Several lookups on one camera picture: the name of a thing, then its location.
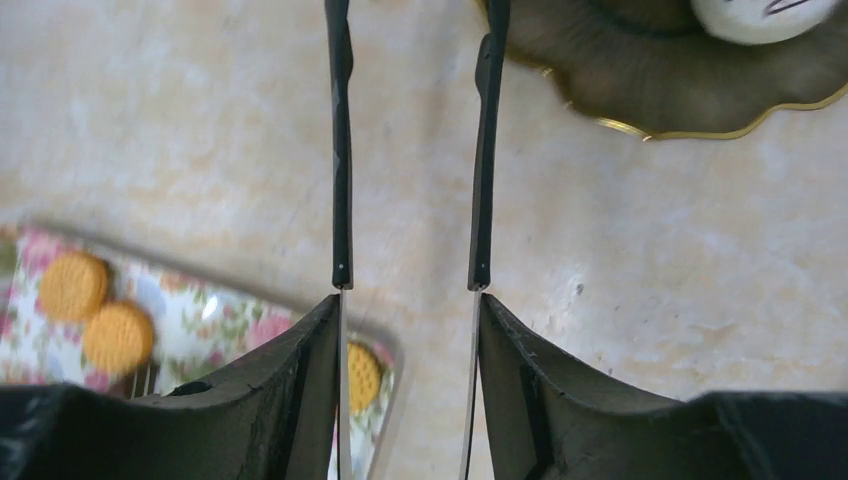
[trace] table surface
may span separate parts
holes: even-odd
[[[349,306],[410,366],[386,478],[453,478],[485,24],[473,0],[354,2],[350,23]],[[323,2],[2,2],[0,221],[63,219],[314,304],[332,292],[327,63]],[[846,116],[643,143],[507,65],[491,291],[665,395],[846,388]]]

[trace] flower pattern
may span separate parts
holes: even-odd
[[[115,297],[133,300],[150,314],[156,331],[154,360],[161,367],[155,380],[157,393],[167,394],[237,360],[286,332],[299,318],[282,306],[101,245],[49,231],[0,226],[0,256],[5,255],[5,264],[12,265],[0,269],[0,384],[67,381],[124,396],[127,385],[133,383],[132,378],[116,378],[88,363],[80,345],[82,327],[53,324],[44,318],[38,300],[41,275],[57,256],[77,249],[106,259],[115,274]],[[391,352],[367,337],[354,335],[353,339],[371,348],[384,370],[378,398],[351,417],[355,478],[364,480],[391,401],[395,374]],[[335,474],[333,461],[329,478]]]

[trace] orange cookie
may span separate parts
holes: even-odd
[[[109,271],[102,260],[84,252],[55,259],[38,290],[41,308],[54,322],[83,322],[103,305],[109,289]]]
[[[146,362],[153,351],[150,318],[130,303],[109,303],[86,324],[82,351],[98,370],[128,374]]]
[[[347,346],[347,369],[350,412],[358,413],[377,398],[383,374],[374,354],[357,343],[349,343]]]

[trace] gold rim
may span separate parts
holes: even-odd
[[[488,27],[488,12],[486,10],[486,0],[473,0],[474,3],[477,4],[477,7],[483,14],[485,24]],[[539,70],[543,77],[551,77],[556,76],[557,72],[553,67],[548,65],[544,65],[540,62],[527,58],[521,53],[515,52],[507,47],[506,57],[512,62],[515,62],[519,65],[523,65],[528,68],[533,68]],[[710,132],[650,132],[648,130],[644,130],[635,125],[631,125],[629,123],[624,123],[619,120],[614,120],[612,118],[599,117],[596,115],[592,115],[586,112],[582,112],[578,107],[575,107],[572,103],[571,99],[568,98],[565,92],[562,91],[561,88],[557,88],[560,92],[560,95],[563,97],[565,105],[577,112],[578,114],[590,119],[594,123],[598,125],[617,130],[619,132],[626,133],[628,135],[633,135],[635,137],[639,137],[642,141],[648,140],[671,140],[671,139],[679,139],[679,138],[700,138],[706,140],[735,140],[737,138],[744,137],[748,135],[752,131],[754,131],[757,127],[762,125],[766,119],[771,116],[772,113],[777,112],[779,110],[795,110],[795,111],[811,111],[811,110],[820,110],[825,107],[829,107],[833,105],[846,94],[848,94],[848,83],[846,83],[842,88],[837,90],[831,96],[825,98],[816,103],[781,103],[779,105],[775,105],[757,117],[753,122],[751,122],[747,127],[740,128],[739,130],[733,130],[731,132],[724,133],[710,133]]]

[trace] white cup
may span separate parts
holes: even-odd
[[[713,36],[743,45],[788,40],[827,19],[841,0],[692,0]]]

